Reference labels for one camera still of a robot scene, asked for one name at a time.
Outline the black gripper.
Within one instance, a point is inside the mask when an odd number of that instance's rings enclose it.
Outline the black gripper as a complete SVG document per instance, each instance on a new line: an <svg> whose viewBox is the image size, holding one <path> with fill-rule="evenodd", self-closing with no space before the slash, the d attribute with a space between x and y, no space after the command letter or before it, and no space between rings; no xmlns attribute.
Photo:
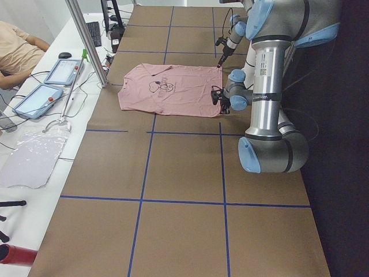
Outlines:
<svg viewBox="0 0 369 277"><path fill-rule="evenodd" d="M230 100L228 98L226 98L225 96L222 96L220 99L220 107L221 107L221 113L230 113Z"/></svg>
<svg viewBox="0 0 369 277"><path fill-rule="evenodd" d="M223 65L223 63L227 60L227 58L233 54L233 52L234 52L233 48L224 47L223 48L223 54L222 54L220 60L218 61L217 66L221 67Z"/></svg>

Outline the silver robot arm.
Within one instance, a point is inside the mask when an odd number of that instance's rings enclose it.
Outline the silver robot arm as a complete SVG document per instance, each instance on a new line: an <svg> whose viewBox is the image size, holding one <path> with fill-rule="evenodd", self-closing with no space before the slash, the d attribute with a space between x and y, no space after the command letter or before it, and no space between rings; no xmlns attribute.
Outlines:
<svg viewBox="0 0 369 277"><path fill-rule="evenodd" d="M290 173L308 158L308 142L281 108L282 82L296 48L318 46L337 37L341 1L243 1L246 17L231 17L222 61L243 38L250 41L243 69L233 70L226 86L213 93L222 110L251 107L251 122L239 140L242 167L250 173Z"/></svg>
<svg viewBox="0 0 369 277"><path fill-rule="evenodd" d="M225 38L224 33L222 32L222 36L218 38L215 42L215 46L219 46L222 44L223 47L223 54L218 61L217 68L220 68L226 59L231 56L235 49L237 48L238 44L242 41L242 39L246 36L246 23L248 17L240 17L237 14L233 14L229 18L230 22L230 30L229 34L230 37Z"/></svg>

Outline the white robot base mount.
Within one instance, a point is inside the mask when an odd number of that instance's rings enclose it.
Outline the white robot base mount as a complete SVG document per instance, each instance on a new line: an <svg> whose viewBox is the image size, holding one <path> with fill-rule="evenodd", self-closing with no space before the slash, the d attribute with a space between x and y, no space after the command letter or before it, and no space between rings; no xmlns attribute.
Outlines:
<svg viewBox="0 0 369 277"><path fill-rule="evenodd" d="M246 87L246 89L253 89L255 64L256 64L255 59L256 59L256 52L252 48L252 46L249 45L246 61L242 69L246 75L246 78L244 80L244 86Z"/></svg>

